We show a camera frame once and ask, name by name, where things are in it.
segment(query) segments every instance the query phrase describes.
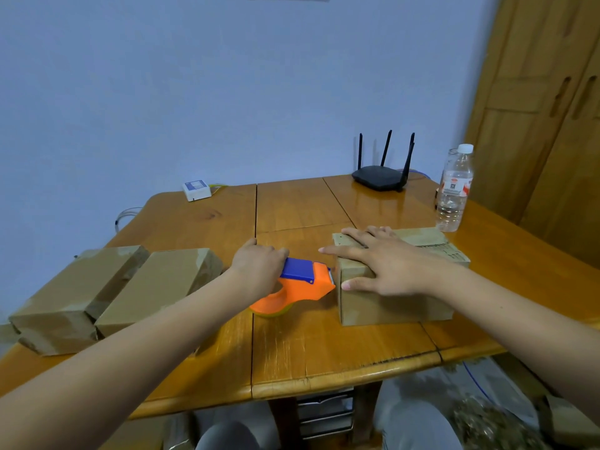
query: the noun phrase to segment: plastic water bottle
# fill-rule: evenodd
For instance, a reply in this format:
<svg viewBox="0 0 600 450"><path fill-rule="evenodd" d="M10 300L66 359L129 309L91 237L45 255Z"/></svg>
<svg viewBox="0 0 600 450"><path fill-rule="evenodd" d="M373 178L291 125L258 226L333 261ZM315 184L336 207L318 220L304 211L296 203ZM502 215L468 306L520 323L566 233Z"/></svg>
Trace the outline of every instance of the plastic water bottle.
<svg viewBox="0 0 600 450"><path fill-rule="evenodd" d="M437 194L436 227L442 232L455 232L463 218L473 181L471 153L473 146L462 143L458 146L458 154L446 163Z"/></svg>

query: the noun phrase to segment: bottle label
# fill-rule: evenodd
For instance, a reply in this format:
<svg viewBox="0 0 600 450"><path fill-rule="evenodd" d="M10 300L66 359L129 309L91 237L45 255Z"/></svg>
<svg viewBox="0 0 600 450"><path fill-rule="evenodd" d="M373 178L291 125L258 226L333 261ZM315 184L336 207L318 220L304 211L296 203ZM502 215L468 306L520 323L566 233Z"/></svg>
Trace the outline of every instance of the bottle label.
<svg viewBox="0 0 600 450"><path fill-rule="evenodd" d="M447 172L444 174L444 181L442 186L444 194L450 194L452 196L467 197L469 190L471 189L472 178L456 178L453 177L453 172Z"/></svg>

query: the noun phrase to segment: white bottle cap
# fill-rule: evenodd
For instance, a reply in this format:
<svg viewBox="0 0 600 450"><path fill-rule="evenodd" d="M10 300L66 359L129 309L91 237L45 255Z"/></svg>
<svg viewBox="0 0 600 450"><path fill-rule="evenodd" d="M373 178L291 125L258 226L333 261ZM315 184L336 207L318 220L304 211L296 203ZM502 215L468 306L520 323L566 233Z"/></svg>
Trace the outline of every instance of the white bottle cap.
<svg viewBox="0 0 600 450"><path fill-rule="evenodd" d="M461 145L458 146L458 152L469 155L473 153L473 145L470 143L461 143Z"/></svg>

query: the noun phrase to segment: forearm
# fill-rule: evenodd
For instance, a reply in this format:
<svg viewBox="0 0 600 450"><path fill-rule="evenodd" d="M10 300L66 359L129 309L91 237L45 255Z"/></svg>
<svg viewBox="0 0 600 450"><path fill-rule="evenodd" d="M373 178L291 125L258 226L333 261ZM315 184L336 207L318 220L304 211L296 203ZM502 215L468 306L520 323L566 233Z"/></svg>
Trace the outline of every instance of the forearm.
<svg viewBox="0 0 600 450"><path fill-rule="evenodd" d="M4 445L36 450L100 445L170 371L241 311L243 284L234 275L224 273L4 396Z"/></svg>
<svg viewBox="0 0 600 450"><path fill-rule="evenodd" d="M600 332L458 266L431 292L600 423Z"/></svg>

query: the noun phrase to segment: wifi router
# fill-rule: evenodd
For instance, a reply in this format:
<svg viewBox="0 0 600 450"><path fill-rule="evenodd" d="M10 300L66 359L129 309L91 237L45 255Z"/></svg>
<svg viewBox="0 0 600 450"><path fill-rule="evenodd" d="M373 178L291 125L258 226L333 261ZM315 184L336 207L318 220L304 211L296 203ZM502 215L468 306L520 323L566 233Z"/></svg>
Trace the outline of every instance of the wifi router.
<svg viewBox="0 0 600 450"><path fill-rule="evenodd" d="M388 154L389 140L392 138L392 130L387 134L387 142L381 158L381 166L361 167L363 158L363 134L361 133L358 143L358 169L352 173L352 178L375 191L402 191L409 179L410 157L415 146L415 133L410 136L409 155L406 157L404 168L399 171L384 166L385 157Z"/></svg>

